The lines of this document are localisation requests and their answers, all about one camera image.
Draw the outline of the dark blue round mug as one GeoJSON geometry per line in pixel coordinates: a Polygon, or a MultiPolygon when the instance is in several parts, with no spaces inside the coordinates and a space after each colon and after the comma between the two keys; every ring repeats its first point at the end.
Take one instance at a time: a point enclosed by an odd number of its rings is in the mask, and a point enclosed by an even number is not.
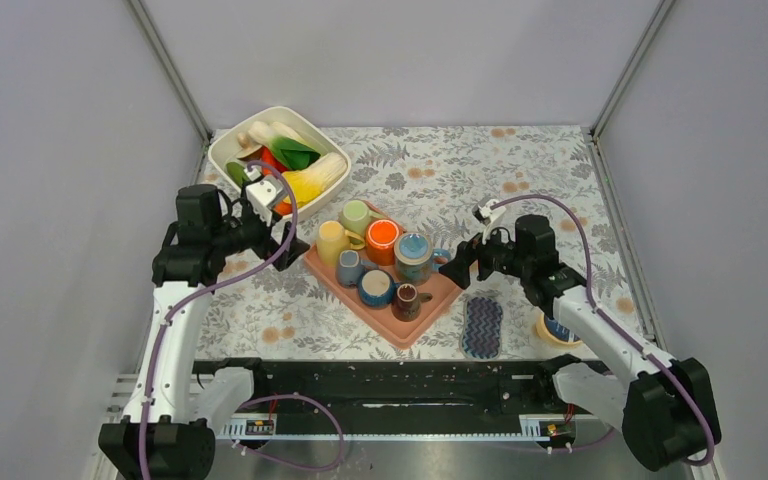
{"type": "Polygon", "coordinates": [[[397,282],[386,271],[376,269],[367,272],[357,285],[361,303],[372,309],[380,309],[392,301],[397,282]]]}

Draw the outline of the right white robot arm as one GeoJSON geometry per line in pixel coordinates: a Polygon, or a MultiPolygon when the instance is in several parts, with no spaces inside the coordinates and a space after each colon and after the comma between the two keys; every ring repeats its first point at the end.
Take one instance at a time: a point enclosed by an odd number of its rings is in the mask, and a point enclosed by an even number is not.
{"type": "Polygon", "coordinates": [[[493,229],[461,242],[440,272],[466,288],[472,267],[479,280],[494,273],[517,279],[533,306],[582,340],[609,370],[599,374],[570,355],[546,362],[545,377],[533,386],[539,407],[583,408],[620,432],[650,471],[712,460],[722,433],[706,368],[694,358],[676,359],[612,320],[588,281],[561,261],[546,217],[519,217],[509,240],[493,229]]]}

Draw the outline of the blue striped mug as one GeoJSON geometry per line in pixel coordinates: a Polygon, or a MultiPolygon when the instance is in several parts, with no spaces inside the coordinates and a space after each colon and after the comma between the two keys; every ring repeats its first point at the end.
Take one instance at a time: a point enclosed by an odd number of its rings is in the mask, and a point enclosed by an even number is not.
{"type": "Polygon", "coordinates": [[[452,259],[445,249],[434,248],[430,238],[422,233],[406,232],[396,240],[393,252],[397,277],[407,283],[422,285],[438,273],[443,263],[452,259]]]}

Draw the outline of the light green mug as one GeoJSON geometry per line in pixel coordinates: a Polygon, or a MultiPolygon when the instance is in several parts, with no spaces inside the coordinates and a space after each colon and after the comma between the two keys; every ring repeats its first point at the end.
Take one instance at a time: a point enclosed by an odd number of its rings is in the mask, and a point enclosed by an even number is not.
{"type": "Polygon", "coordinates": [[[368,227],[374,221],[384,218],[384,215],[372,210],[365,201],[358,199],[348,201],[338,214],[341,225],[361,237],[366,235],[368,227]]]}

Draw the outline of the yellow mug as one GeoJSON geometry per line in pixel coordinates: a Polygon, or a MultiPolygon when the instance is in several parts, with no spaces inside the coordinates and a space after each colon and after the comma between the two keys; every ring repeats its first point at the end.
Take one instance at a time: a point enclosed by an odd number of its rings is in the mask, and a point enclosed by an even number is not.
{"type": "Polygon", "coordinates": [[[320,261],[333,268],[337,266],[343,251],[362,250],[366,246],[363,237],[346,229],[335,220],[329,220],[320,225],[315,244],[320,261]]]}

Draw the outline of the orange mug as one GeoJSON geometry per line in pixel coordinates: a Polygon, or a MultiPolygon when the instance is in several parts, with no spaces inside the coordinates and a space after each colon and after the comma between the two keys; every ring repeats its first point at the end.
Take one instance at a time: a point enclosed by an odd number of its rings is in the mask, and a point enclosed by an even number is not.
{"type": "Polygon", "coordinates": [[[405,228],[392,219],[374,220],[365,234],[367,258],[376,265],[394,267],[398,239],[403,234],[412,232],[412,229],[405,228]]]}

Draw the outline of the grey blue small mug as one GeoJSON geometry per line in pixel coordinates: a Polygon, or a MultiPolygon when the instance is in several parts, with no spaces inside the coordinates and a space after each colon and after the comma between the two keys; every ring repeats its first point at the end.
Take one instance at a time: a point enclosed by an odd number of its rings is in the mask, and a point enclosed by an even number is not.
{"type": "Polygon", "coordinates": [[[367,272],[377,268],[376,264],[364,260],[356,250],[344,250],[338,258],[336,279],[342,287],[355,287],[367,272]]]}

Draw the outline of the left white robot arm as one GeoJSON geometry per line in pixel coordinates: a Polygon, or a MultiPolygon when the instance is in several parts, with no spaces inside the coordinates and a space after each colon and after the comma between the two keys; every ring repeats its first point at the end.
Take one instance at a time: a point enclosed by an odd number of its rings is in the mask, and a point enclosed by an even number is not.
{"type": "Polygon", "coordinates": [[[269,401],[267,380],[243,367],[222,367],[197,395],[191,393],[197,336],[229,256],[252,251],[261,264],[287,269],[309,246],[296,236],[290,214],[282,239],[273,228],[274,206],[291,197],[277,181],[247,184],[228,200],[211,184],[180,189],[176,219],[152,262],[152,322],[138,378],[120,420],[105,423],[98,446],[125,479],[204,479],[216,450],[216,435],[241,405],[256,411],[269,401]]]}

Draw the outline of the dark brown small mug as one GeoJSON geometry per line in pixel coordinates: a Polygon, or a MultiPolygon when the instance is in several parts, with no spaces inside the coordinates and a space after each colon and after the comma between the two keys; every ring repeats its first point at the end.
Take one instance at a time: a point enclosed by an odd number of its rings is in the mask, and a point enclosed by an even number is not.
{"type": "Polygon", "coordinates": [[[432,299],[431,293],[420,292],[414,284],[402,283],[394,291],[391,311],[397,320],[412,322],[418,318],[422,305],[432,299]]]}

